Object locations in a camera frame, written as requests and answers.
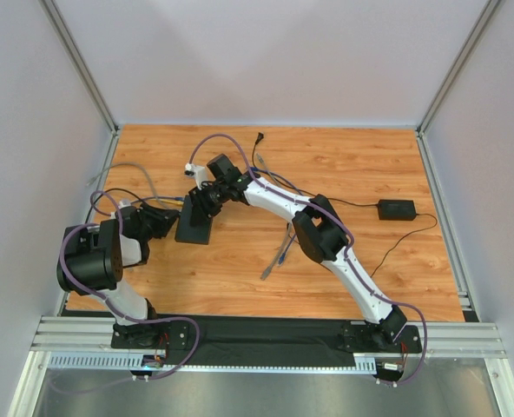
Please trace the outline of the black network switch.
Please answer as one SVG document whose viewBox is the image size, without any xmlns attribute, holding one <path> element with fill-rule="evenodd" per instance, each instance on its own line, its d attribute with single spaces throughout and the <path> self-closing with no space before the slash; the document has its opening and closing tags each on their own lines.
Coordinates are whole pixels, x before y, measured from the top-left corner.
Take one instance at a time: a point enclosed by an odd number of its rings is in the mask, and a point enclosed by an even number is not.
<svg viewBox="0 0 514 417">
<path fill-rule="evenodd" d="M 208 245 L 213 219 L 200 217 L 197 207 L 186 195 L 175 231 L 175 241 L 180 243 Z"/>
</svg>

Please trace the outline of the black power adapter brick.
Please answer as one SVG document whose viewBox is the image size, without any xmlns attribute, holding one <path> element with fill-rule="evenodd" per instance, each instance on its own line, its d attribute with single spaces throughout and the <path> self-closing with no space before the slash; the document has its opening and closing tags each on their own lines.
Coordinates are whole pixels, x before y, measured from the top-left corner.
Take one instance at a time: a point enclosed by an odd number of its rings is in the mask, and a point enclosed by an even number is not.
<svg viewBox="0 0 514 417">
<path fill-rule="evenodd" d="M 381 221 L 413 221 L 418 215 L 413 200 L 381 199 L 376 207 Z"/>
</svg>

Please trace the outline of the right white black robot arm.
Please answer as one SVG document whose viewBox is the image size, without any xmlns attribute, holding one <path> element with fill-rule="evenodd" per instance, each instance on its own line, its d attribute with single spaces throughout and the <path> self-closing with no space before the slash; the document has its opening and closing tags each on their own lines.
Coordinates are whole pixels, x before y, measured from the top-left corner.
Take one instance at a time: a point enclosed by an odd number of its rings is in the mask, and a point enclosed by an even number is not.
<svg viewBox="0 0 514 417">
<path fill-rule="evenodd" d="M 365 271 L 353 252 L 354 238 L 323 195 L 313 198 L 291 193 L 254 173 L 241 172 L 221 154 L 203 167 L 188 162 L 185 175 L 195 179 L 189 191 L 191 222 L 201 223 L 221 212 L 224 203 L 242 202 L 265 209 L 293 226 L 303 253 L 339 278 L 357 302 L 378 343 L 394 343 L 407 319 Z"/>
</svg>

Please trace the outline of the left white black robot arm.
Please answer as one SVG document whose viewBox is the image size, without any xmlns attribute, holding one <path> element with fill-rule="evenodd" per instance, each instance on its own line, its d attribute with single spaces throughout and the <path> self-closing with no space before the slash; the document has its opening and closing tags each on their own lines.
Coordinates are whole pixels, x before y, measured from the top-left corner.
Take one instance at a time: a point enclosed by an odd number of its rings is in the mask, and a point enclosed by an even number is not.
<svg viewBox="0 0 514 417">
<path fill-rule="evenodd" d="M 164 349 L 168 325 L 151 323 L 157 318 L 155 309 L 127 283 L 123 272 L 148 262 L 148 243 L 166 237 L 180 211 L 146 202 L 136 207 L 126 200 L 118 208 L 98 225 L 65 229 L 57 280 L 62 290 L 90 296 L 108 308 L 115 318 L 113 348 Z"/>
</svg>

